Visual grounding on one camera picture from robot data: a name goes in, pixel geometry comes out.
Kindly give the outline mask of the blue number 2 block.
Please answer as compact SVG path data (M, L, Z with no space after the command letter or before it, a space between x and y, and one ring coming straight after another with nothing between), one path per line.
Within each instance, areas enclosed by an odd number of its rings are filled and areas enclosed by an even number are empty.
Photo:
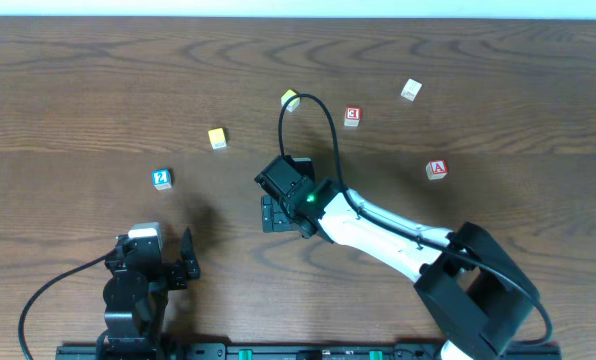
M159 191L170 189L173 185L170 170L167 168L154 170L152 172L152 183Z

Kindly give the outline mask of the red letter A block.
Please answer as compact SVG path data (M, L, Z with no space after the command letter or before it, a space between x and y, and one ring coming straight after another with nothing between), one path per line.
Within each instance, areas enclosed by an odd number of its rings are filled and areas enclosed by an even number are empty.
M429 161L425 170L429 180L442 179L448 174L448 167L444 160Z

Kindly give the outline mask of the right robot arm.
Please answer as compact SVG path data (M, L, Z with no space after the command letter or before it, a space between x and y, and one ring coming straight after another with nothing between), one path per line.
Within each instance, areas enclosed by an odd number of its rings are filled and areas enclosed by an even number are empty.
M368 254L410 279L447 342L444 359L500 359L539 301L536 287L483 228L419 224L307 173L308 159L279 156L256 183L305 238Z

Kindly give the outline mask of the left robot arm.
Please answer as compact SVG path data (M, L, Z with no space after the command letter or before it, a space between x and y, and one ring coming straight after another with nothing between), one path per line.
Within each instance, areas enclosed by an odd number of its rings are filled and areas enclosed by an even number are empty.
M111 279L103 290L107 330L96 341L96 359L170 359L176 345L162 335L168 293L182 290L201 270L186 229L180 258L162 259L163 240L157 222L134 225L117 237L104 258Z

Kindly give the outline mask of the yellow block left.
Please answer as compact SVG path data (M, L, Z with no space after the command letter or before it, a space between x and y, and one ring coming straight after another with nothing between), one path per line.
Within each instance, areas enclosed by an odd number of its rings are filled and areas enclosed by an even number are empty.
M222 149L227 146L226 135L223 128L209 130L208 137L213 150Z

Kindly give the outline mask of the yellow block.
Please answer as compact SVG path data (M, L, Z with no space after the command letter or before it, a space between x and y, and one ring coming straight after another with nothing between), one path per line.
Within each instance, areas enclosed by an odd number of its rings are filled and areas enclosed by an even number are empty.
M293 89L288 89L281 97L281 105L288 112L293 112L300 104L300 97Z
M222 149L227 146L226 135L223 128L209 130L208 137L213 150Z

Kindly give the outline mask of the yellow block far centre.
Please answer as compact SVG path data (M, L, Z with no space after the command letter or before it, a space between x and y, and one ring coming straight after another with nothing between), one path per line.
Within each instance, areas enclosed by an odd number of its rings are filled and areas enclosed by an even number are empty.
M300 97L293 89L288 89L281 97L281 105L288 112L293 112L300 104Z

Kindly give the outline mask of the red letter E block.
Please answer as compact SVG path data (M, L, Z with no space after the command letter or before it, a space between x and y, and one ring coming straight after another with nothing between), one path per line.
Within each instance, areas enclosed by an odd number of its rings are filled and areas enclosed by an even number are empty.
M362 119L362 108L356 106L347 106L345 108L344 126L357 127Z

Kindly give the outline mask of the white wooden block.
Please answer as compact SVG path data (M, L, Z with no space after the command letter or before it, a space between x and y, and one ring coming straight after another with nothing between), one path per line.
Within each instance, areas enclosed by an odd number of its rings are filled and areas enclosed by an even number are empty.
M400 95L413 102L422 88L422 84L414 79L408 79L404 84Z

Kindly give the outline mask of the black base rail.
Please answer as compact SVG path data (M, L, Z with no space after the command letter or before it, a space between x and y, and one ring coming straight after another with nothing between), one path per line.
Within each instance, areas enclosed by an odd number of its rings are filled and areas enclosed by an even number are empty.
M195 343L175 346L162 354L121 353L94 345L59 346L56 360L169 359L169 360L441 360L449 359L438 343L399 343L393 346L258 346Z

